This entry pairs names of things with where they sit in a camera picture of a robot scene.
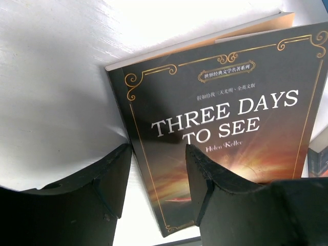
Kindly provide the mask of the Three Days to See book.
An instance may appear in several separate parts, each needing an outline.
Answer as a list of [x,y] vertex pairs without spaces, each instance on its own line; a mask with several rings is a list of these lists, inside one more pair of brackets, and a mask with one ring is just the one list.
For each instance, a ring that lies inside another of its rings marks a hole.
[[195,224],[186,145],[254,182],[299,178],[327,77],[327,22],[106,68],[163,237]]

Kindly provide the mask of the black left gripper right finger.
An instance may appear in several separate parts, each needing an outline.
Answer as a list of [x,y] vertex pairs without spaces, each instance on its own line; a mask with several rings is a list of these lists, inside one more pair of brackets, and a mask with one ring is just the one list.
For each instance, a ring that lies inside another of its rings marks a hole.
[[186,146],[195,224],[203,245],[327,245],[327,179],[261,185]]

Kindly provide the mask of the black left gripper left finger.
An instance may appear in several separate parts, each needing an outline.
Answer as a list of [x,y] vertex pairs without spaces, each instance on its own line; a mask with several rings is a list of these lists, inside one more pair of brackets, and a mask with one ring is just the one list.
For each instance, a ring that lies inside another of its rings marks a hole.
[[122,144],[42,189],[1,188],[1,245],[112,245],[131,156]]

